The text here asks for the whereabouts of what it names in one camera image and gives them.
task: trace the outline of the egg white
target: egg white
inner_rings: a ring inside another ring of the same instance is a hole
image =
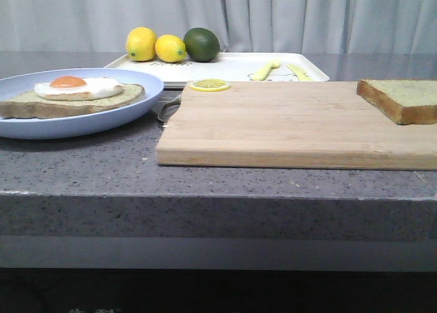
[[[36,83],[33,90],[41,98],[49,100],[94,100],[116,96],[123,92],[123,85],[108,77],[83,79],[87,85],[59,89],[50,83]]]

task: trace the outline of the slice of bread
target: slice of bread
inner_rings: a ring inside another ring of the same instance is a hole
[[[0,101],[3,118],[62,118],[127,106],[141,100],[145,90],[139,84],[123,84],[123,92],[116,96],[95,100],[60,101],[41,98],[33,90]]]
[[[394,123],[437,123],[437,80],[362,79],[357,93]]]

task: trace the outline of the lime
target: lime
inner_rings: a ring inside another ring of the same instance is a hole
[[[135,62],[151,60],[155,56],[156,34],[147,27],[137,27],[130,31],[126,40],[126,52]]]
[[[196,27],[184,36],[186,51],[195,62],[210,62],[220,52],[220,42],[209,29]]]
[[[192,89],[204,92],[215,92],[229,89],[231,86],[222,79],[201,79],[188,84]]]
[[[186,57],[185,43],[175,35],[162,35],[155,43],[156,55],[164,62],[180,62]]]

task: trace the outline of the cutting board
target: cutting board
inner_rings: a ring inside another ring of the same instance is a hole
[[[356,82],[185,87],[156,147],[161,165],[437,169],[437,124],[393,123]]]

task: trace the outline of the tray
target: tray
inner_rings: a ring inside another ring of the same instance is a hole
[[[162,79],[166,88],[182,89],[187,81],[204,78],[250,81],[251,75],[271,59],[280,59],[281,66],[272,70],[267,81],[298,81],[296,74],[287,68],[288,64],[301,67],[314,81],[329,80],[317,66],[297,53],[219,53],[214,61],[208,63],[193,62],[187,58],[173,64],[159,59],[133,62],[123,55],[105,68],[146,72]]]

